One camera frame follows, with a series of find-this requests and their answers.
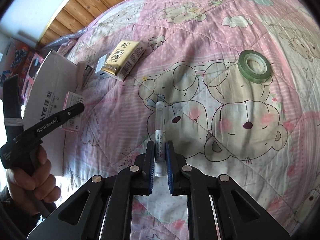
green tape roll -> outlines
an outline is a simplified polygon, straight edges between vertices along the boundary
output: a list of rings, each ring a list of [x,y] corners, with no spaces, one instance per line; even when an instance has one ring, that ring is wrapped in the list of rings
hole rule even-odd
[[[260,65],[261,71],[249,67],[248,61],[252,60]],[[241,74],[250,82],[261,84],[271,76],[271,66],[265,56],[254,50],[244,50],[239,55],[238,68]]]

metal rivet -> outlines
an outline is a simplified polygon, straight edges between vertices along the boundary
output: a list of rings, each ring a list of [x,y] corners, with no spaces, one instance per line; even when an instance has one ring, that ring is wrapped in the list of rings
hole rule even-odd
[[[92,180],[92,182],[95,182],[95,183],[100,182],[101,181],[101,176],[95,175],[95,176],[92,177],[91,180]]]
[[[226,174],[222,174],[220,176],[220,180],[221,181],[229,181],[229,179],[230,179],[230,177],[228,175],[226,175]]]
[[[189,166],[189,165],[184,165],[184,166],[182,167],[182,170],[183,170],[183,171],[191,171],[191,170],[192,170],[192,167]]]
[[[130,171],[132,171],[132,172],[135,172],[135,171],[138,171],[140,168],[139,168],[139,166],[137,166],[137,165],[132,165],[132,166],[130,166]]]

clear plastic tube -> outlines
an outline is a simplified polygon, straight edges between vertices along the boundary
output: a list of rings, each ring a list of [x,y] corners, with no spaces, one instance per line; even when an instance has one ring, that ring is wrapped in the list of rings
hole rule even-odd
[[[156,165],[155,176],[166,176],[166,163],[165,163],[165,104],[164,102],[156,103]]]

triangular cutout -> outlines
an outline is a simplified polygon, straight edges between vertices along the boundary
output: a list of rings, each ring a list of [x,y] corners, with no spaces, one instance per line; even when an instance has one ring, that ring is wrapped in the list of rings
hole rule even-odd
[[[58,219],[75,226],[78,224],[85,203],[90,195],[89,191],[83,192],[72,201],[59,215]]]
[[[258,219],[260,214],[236,190],[231,191],[243,223]]]

cloud print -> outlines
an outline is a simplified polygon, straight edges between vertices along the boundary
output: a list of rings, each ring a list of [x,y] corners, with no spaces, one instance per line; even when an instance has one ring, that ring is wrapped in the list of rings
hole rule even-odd
[[[246,28],[248,25],[252,25],[253,21],[249,20],[247,17],[243,15],[238,15],[238,16],[227,16],[223,19],[223,22],[221,23],[224,26],[229,26],[231,28],[235,27],[241,27],[241,28]]]

